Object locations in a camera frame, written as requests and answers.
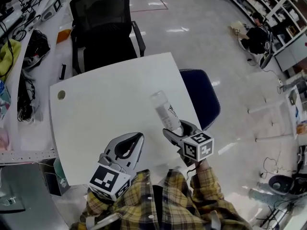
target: white box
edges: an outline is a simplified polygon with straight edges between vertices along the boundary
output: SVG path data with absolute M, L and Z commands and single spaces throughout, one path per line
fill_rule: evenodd
M 128 174 L 97 163 L 88 185 L 94 193 L 116 201 L 130 187 L 130 178 Z
M 213 154 L 214 138 L 206 131 L 185 138 L 182 141 L 183 155 L 194 161 L 201 161 Z

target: yellow plaid shirt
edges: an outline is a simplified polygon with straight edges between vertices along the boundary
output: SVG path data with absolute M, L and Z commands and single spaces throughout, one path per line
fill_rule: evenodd
M 194 189 L 193 194 L 184 176 L 177 170 L 169 170 L 163 187 L 163 216 L 160 228 L 150 172 L 138 172 L 131 187 L 116 202 L 103 200 L 89 192 L 80 222 L 72 224 L 71 230 L 85 230 L 85 219 L 88 216 L 94 216 L 95 222 L 98 222 L 114 213 L 118 213 L 120 219 L 103 229 L 210 230 L 210 212 L 213 210 L 217 211 L 222 230 L 251 229 L 233 205 L 224 200 L 212 168 L 193 176 L 190 185 Z

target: white table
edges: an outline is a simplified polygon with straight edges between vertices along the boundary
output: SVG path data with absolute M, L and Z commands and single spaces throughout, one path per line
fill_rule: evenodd
M 296 92 L 296 102 L 295 105 L 291 105 L 290 100 L 289 100 L 289 95 L 291 93 L 292 90 L 295 90 Z M 291 88 L 289 91 L 287 91 L 286 95 L 284 96 L 283 99 L 274 101 L 274 102 L 270 102 L 270 103 L 266 103 L 265 105 L 262 106 L 258 106 L 258 107 L 254 107 L 254 108 L 250 108 L 248 110 L 248 113 L 254 113 L 266 108 L 271 108 L 271 107 L 277 107 L 280 108 L 280 105 L 282 103 L 286 103 L 287 108 L 289 110 L 289 115 L 290 115 L 290 120 L 291 120 L 291 128 L 292 128 L 292 134 L 287 134 L 287 135 L 280 135 L 280 136 L 274 136 L 274 137 L 266 137 L 266 138 L 257 138 L 256 142 L 259 141 L 268 141 L 268 140 L 275 140 L 275 139 L 283 139 L 283 138 L 297 138 L 297 132 L 296 132 L 296 118 L 295 118 L 295 114 L 296 114 L 296 108 L 298 109 L 298 116 L 300 117 L 300 119 L 302 118 L 303 115 L 303 106 L 302 106 L 302 102 L 301 102 L 301 98 L 299 96 L 297 87 L 293 87 Z
M 59 100 L 61 90 L 65 98 Z M 126 133 L 145 135 L 136 171 L 178 157 L 178 148 L 163 136 L 163 124 L 151 105 L 150 96 L 159 90 L 180 119 L 200 127 L 171 53 L 105 66 L 51 86 L 54 138 L 70 185 L 87 184 L 109 141 Z

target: person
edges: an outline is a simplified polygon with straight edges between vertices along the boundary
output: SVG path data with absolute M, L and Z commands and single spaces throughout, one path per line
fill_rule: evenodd
M 106 225 L 105 229 L 252 229 L 224 199 L 213 169 L 206 160 L 196 163 L 196 175 L 190 182 L 193 194 L 183 174 L 176 169 L 168 171 L 162 185 L 152 185 L 149 170 L 144 170 L 137 173 L 129 189 L 116 202 L 89 191 L 80 222 L 72 224 L 70 229 L 85 230 L 90 221 L 112 222 L 112 214 L 118 220 Z
M 268 31 L 263 26 L 263 17 L 259 12 L 255 12 L 252 15 L 256 27 L 250 28 L 246 36 L 249 39 L 241 39 L 240 43 L 245 50 L 249 50 L 253 54 L 264 54 L 265 42 L 268 40 Z

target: tiled floor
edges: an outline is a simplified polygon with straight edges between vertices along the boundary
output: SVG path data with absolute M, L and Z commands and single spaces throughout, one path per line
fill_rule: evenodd
M 228 28 L 235 21 L 249 20 L 229 0 L 130 0 L 130 9 L 146 44 L 145 55 L 171 52 L 179 69 L 203 69 L 208 74 L 221 104 L 221 114 L 208 130 L 215 137 L 215 154 L 209 164 L 225 198 L 252 225 L 259 223 L 256 217 L 266 215 L 269 208 L 249 199 L 248 191 L 261 180 L 266 157 L 278 161 L 279 173 L 291 174 L 297 143 L 255 142 L 256 137 L 288 134 L 291 129 L 285 107 L 281 111 L 284 125 L 273 110 L 247 113 L 265 100 L 282 98 L 277 92 L 278 77 L 249 65 Z M 132 40 L 138 51 L 133 36 Z M 283 78 L 275 59 L 265 70 Z M 180 161 L 170 161 L 154 168 L 153 179 L 159 181 L 168 168 L 178 164 Z M 266 168 L 273 172 L 274 163 L 268 161 Z

